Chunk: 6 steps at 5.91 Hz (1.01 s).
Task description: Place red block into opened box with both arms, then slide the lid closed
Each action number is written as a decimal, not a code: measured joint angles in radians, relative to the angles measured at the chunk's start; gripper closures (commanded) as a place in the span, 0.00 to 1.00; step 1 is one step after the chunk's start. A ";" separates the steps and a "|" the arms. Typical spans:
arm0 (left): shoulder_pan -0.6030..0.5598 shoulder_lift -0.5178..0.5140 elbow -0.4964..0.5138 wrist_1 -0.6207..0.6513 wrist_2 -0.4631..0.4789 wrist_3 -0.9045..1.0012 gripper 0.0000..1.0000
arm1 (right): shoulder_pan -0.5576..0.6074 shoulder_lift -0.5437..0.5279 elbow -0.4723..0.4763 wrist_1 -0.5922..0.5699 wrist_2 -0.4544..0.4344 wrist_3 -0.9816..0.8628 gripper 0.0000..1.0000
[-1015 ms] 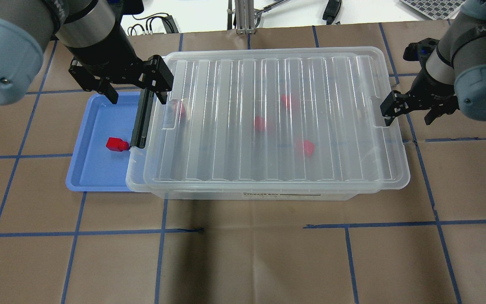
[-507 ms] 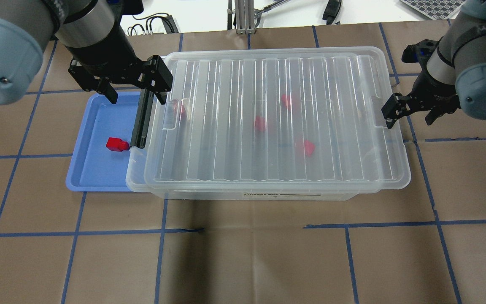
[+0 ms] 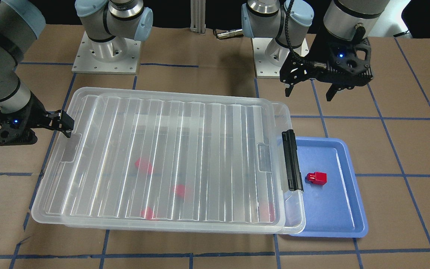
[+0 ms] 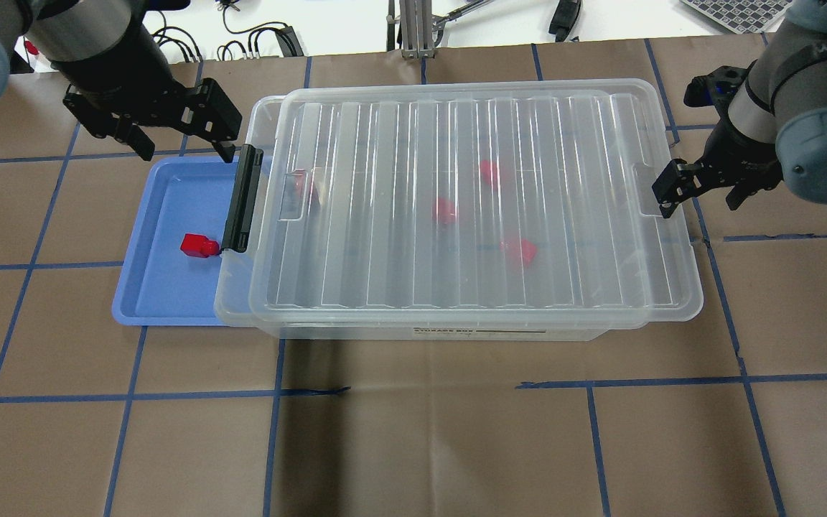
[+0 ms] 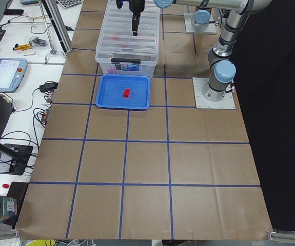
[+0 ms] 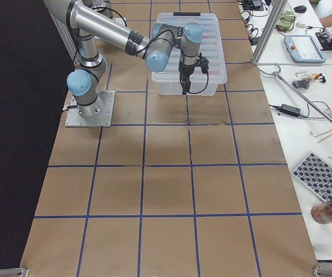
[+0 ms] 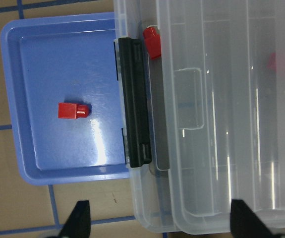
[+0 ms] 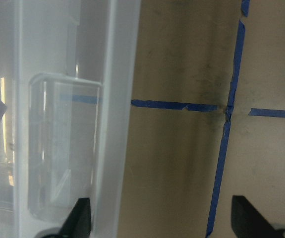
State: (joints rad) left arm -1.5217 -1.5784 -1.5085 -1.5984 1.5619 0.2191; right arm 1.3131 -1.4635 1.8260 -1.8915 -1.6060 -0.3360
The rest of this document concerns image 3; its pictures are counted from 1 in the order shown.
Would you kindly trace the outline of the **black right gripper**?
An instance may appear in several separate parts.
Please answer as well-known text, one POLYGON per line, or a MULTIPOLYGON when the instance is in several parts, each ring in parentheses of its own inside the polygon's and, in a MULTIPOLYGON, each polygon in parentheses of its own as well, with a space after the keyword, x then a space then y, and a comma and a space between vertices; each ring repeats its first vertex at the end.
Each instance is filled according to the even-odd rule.
POLYGON ((48 112, 33 93, 28 103, 16 112, 4 114, 0 109, 0 146, 33 145, 38 141, 36 128, 55 130, 70 138, 74 119, 63 109, 48 112))

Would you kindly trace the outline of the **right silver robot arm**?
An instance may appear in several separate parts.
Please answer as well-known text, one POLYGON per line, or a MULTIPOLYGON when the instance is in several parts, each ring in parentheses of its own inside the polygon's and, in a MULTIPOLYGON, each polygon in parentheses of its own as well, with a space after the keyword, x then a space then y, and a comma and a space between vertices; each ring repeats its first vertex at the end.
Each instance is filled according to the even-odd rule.
MULTIPOLYGON (((147 40, 153 26, 153 11, 142 0, 76 0, 75 10, 97 60, 124 55, 124 41, 147 40)), ((0 1, 0 146, 32 145, 39 128, 71 137, 74 119, 63 109, 48 112, 15 73, 45 26, 31 1, 0 1)))

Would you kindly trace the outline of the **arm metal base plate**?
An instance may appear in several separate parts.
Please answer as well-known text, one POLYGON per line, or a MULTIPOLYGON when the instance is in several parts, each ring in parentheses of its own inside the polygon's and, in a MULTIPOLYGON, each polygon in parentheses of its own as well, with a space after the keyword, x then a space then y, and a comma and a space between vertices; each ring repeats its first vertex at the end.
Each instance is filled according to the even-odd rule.
POLYGON ((252 38, 251 41, 256 77, 279 79, 289 49, 277 44, 273 38, 252 38))
POLYGON ((86 33, 82 36, 72 72, 77 74, 136 75, 143 42, 116 36, 98 43, 86 33))

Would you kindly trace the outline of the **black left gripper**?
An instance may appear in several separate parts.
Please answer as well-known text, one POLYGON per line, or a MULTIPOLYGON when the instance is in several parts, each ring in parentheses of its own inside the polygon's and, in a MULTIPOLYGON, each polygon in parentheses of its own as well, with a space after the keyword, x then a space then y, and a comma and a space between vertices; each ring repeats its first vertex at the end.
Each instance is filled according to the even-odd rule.
POLYGON ((371 70, 371 46, 364 37, 364 25, 354 25, 351 39, 343 40, 321 26, 309 53, 302 57, 290 53, 280 69, 280 81, 285 84, 285 96, 290 97, 296 84, 309 79, 331 83, 326 100, 336 93, 364 86, 374 78, 371 70))

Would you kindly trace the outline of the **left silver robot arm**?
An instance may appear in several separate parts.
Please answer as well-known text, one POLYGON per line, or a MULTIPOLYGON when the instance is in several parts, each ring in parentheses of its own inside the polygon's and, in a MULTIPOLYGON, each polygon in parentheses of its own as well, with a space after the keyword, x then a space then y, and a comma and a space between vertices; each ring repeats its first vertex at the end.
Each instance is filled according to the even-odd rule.
POLYGON ((312 26, 315 11, 304 0, 248 0, 241 7, 243 34, 271 38, 288 50, 279 79, 289 97, 306 80, 329 83, 326 100, 342 90, 367 85, 374 79, 368 34, 388 5, 387 0, 332 0, 309 52, 296 49, 312 26))

